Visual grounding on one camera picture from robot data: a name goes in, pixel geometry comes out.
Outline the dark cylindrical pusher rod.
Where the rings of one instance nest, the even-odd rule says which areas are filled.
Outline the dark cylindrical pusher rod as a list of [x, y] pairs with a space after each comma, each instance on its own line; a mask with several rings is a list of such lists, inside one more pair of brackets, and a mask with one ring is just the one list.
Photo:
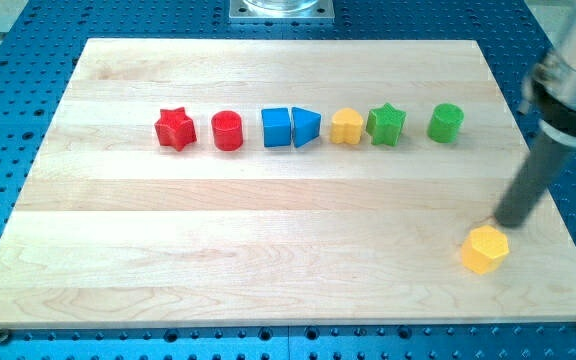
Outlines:
[[542, 130], [494, 210], [496, 221], [504, 227], [520, 227], [574, 151], [574, 137]]

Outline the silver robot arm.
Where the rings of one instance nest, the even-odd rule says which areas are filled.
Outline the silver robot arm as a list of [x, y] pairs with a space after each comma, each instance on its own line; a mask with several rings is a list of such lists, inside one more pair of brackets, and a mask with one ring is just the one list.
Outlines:
[[493, 213], [509, 228], [523, 225], [576, 152], [576, 6], [557, 42], [524, 78], [522, 95], [519, 111], [537, 107], [540, 132]]

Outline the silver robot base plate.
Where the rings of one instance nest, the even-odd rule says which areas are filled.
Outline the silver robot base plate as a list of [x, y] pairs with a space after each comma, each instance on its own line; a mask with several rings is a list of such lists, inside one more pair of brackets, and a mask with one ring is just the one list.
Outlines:
[[233, 21], [322, 20], [335, 18], [333, 0], [229, 0]]

